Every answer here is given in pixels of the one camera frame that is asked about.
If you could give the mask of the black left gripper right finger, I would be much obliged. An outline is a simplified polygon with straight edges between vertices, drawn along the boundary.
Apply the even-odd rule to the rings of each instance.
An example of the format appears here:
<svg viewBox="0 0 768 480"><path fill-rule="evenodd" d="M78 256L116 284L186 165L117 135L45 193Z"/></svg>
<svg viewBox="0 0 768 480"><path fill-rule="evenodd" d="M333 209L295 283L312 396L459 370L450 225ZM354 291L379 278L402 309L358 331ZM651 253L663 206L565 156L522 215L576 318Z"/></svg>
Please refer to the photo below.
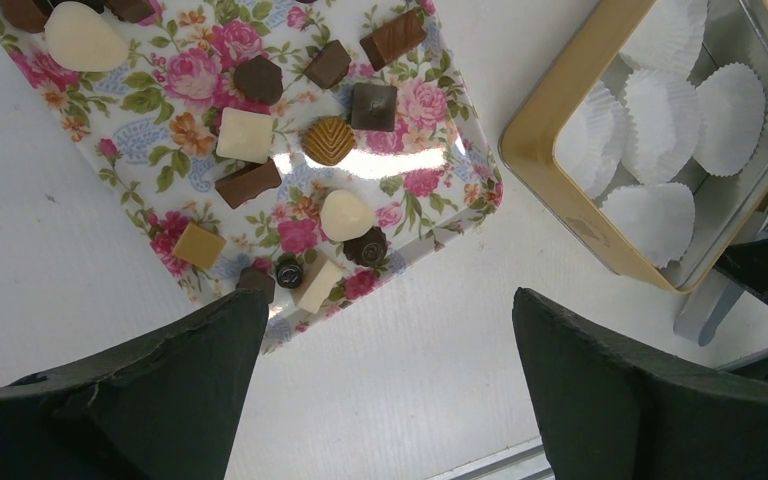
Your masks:
<svg viewBox="0 0 768 480"><path fill-rule="evenodd" d="M681 359L535 290L515 340L558 479L768 479L768 382Z"/></svg>

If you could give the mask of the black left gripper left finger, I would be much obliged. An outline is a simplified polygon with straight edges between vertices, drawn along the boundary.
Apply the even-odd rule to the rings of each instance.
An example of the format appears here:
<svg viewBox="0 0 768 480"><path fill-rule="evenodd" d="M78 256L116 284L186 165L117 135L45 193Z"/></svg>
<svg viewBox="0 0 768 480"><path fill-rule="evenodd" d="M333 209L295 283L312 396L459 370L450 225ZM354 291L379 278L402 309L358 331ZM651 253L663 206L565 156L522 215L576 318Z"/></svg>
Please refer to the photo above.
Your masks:
<svg viewBox="0 0 768 480"><path fill-rule="evenodd" d="M0 479L221 479L269 308L239 289L0 386Z"/></svg>

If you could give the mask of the dark fluted round chocolate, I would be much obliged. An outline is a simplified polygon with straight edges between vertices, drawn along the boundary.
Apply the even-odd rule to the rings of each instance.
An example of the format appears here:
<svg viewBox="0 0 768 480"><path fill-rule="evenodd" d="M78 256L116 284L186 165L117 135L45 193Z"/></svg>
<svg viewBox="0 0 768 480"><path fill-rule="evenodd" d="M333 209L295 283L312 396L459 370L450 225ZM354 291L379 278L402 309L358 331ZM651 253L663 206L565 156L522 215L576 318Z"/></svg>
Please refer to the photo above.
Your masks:
<svg viewBox="0 0 768 480"><path fill-rule="evenodd" d="M378 226L373 226L364 235L343 243L346 258L360 266L379 265L388 253L386 234Z"/></svg>

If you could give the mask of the dark square chocolate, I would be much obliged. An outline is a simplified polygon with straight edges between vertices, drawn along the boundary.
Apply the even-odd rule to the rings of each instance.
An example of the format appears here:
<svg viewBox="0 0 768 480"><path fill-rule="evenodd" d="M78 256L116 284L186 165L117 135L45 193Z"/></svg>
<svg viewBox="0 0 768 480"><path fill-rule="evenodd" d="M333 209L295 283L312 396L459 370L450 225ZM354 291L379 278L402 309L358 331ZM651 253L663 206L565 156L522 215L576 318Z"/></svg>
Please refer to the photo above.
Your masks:
<svg viewBox="0 0 768 480"><path fill-rule="evenodd" d="M355 130L393 132L397 92L392 85L356 83L351 98L351 127Z"/></svg>

